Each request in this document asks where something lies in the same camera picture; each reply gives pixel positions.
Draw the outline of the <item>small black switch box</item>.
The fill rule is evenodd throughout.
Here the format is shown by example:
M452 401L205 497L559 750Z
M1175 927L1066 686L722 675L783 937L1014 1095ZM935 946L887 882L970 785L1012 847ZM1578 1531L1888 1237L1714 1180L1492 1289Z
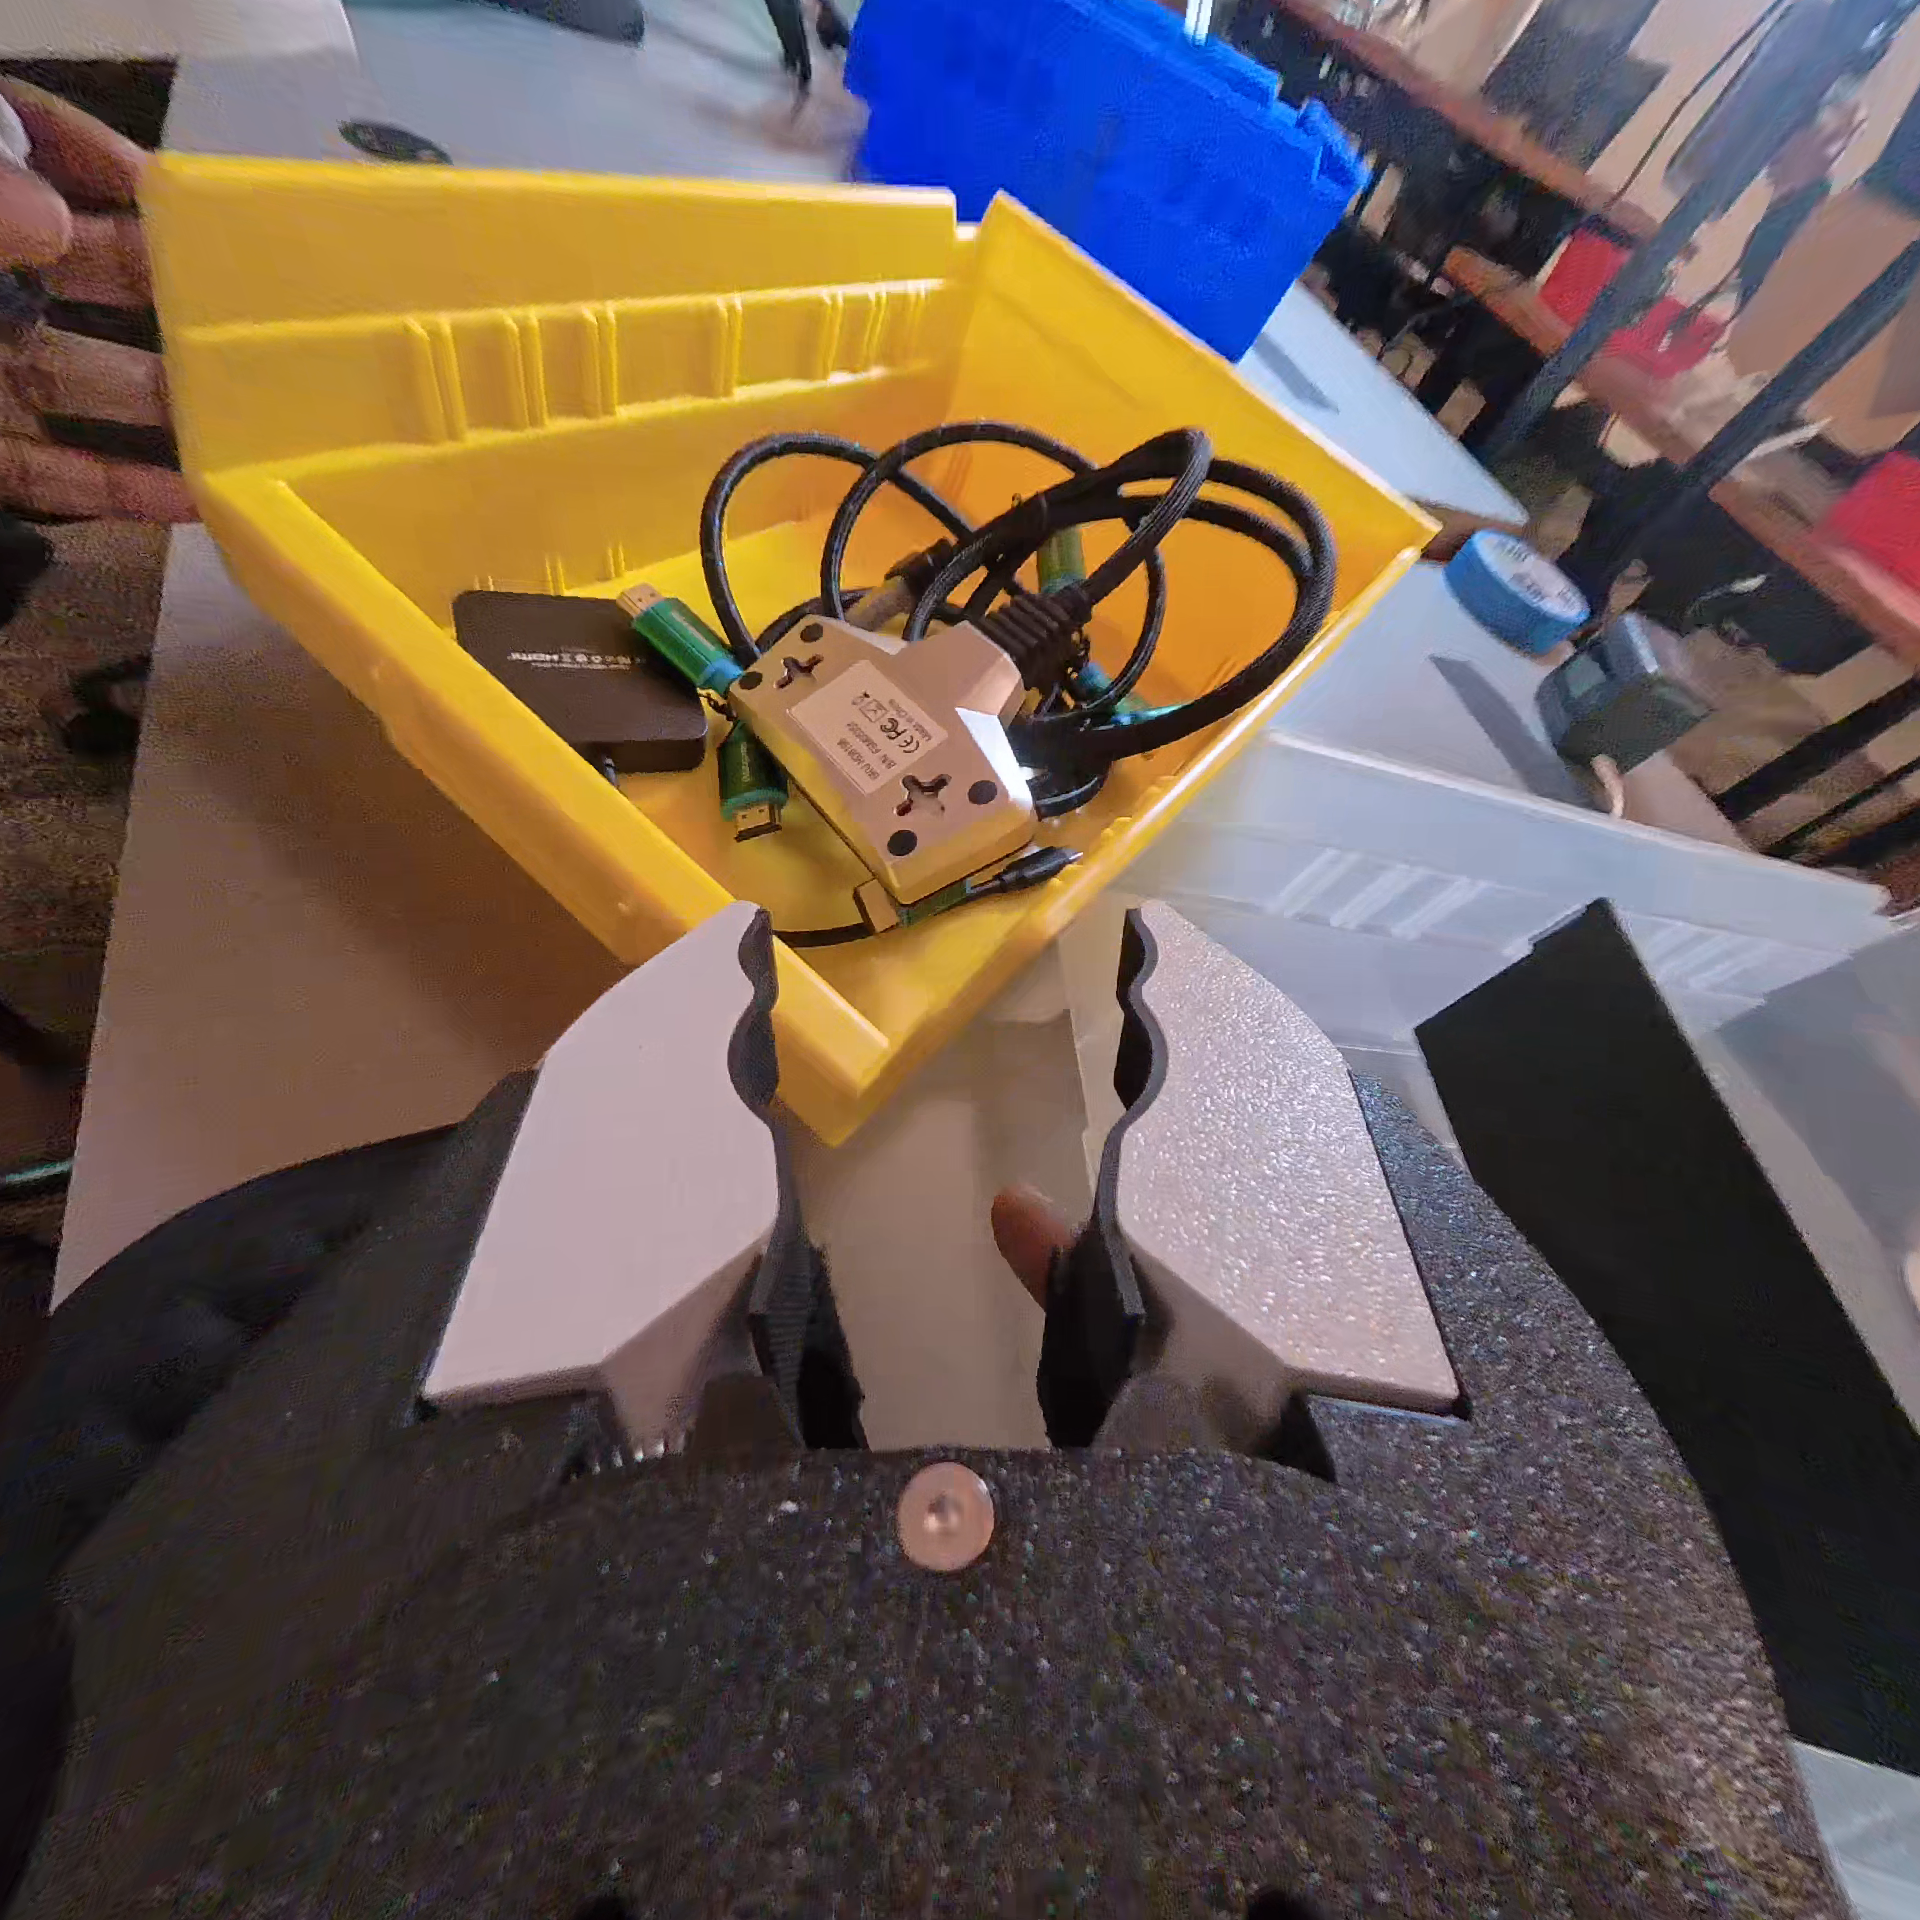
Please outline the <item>small black switch box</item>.
M616 601L466 590L450 622L468 658L606 777L680 774L704 762L700 695Z

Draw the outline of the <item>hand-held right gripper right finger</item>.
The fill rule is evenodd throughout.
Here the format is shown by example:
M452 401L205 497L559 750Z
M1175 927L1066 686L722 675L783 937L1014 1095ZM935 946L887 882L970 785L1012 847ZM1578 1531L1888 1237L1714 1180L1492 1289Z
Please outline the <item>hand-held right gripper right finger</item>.
M1117 1444L1150 1388L1229 1446L1315 1446L1309 1401L1461 1419L1462 1385L1352 1074L1163 902L1122 917L1120 1113L1046 1274L1039 1414Z

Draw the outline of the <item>black charger block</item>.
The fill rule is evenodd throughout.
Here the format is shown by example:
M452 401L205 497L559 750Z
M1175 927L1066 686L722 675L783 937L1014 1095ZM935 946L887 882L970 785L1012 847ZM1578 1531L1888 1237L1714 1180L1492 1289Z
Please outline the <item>black charger block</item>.
M1666 751L1714 715L1676 633L1629 609L1597 625L1534 695L1563 762L1621 772Z

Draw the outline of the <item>yellow plastic bin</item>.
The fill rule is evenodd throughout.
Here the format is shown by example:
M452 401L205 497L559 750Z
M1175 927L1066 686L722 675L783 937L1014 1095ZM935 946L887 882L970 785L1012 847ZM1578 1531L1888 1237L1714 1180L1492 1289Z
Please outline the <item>yellow plastic bin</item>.
M964 418L1096 463L1198 426L1327 519L1315 646L1051 834L1066 877L776 957L783 1105L838 1145L1006 989L1333 658L1436 534L1410 501L1035 215L933 190L170 153L143 196L176 437L229 573L500 852L637 964L735 898L851 918L805 806L735 846L709 774L590 770L452 638L466 590L654 586L714 617L714 473L779 430Z

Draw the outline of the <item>blue plastic bin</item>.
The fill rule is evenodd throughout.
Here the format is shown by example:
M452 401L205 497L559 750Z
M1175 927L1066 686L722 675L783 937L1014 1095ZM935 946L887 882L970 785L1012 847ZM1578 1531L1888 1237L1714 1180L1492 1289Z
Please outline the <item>blue plastic bin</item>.
M1368 177L1322 103L1148 3L869 3L845 84L861 179L964 225L1012 198L1235 363Z

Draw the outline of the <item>black divider panel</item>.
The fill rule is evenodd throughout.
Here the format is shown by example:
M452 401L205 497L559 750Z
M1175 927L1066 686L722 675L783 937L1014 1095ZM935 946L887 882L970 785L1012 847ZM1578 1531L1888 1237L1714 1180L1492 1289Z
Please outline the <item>black divider panel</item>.
M1792 1734L1916 1774L1916 1419L1614 905L1415 1038L1472 1178L1685 1459Z

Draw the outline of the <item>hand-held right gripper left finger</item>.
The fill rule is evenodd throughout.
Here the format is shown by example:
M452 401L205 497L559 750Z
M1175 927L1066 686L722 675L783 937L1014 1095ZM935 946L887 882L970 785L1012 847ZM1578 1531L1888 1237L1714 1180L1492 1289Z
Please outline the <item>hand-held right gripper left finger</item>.
M714 1388L802 1449L863 1449L861 1390L776 1117L776 937L733 902L541 1055L477 1215L434 1409L595 1395L634 1457Z

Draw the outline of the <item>clear plastic bin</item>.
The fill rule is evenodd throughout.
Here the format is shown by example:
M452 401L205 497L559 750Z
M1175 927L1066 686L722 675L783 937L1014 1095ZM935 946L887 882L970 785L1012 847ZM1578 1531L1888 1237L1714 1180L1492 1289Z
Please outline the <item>clear plastic bin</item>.
M1312 1398L1334 1484L1214 1459L1200 1647L1246 1626L1277 1772L1203 1875L1331 1915L1916 1915L1916 1774L1792 1734L1685 1459L1472 1178L1418 1026L1614 905L1916 1419L1916 931L1748 847L1672 757L1610 819L1548 747L1544 665L1418 567L1124 877L1344 1047L1467 1390L1428 1425Z

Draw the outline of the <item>silver cable splitter hub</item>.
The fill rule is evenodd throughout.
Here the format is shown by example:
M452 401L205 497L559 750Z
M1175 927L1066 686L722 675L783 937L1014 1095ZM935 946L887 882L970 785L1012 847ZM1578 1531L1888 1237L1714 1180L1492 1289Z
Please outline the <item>silver cable splitter hub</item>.
M892 641L813 615L727 687L735 718L884 892L915 905L1029 847L1023 681L970 625Z

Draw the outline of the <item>blue tape roll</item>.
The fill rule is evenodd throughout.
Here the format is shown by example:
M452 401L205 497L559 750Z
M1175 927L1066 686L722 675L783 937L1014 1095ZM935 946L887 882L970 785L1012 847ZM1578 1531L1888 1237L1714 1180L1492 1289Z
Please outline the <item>blue tape roll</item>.
M1584 593L1520 534L1477 530L1442 575L1464 615L1522 657L1548 657L1594 619Z

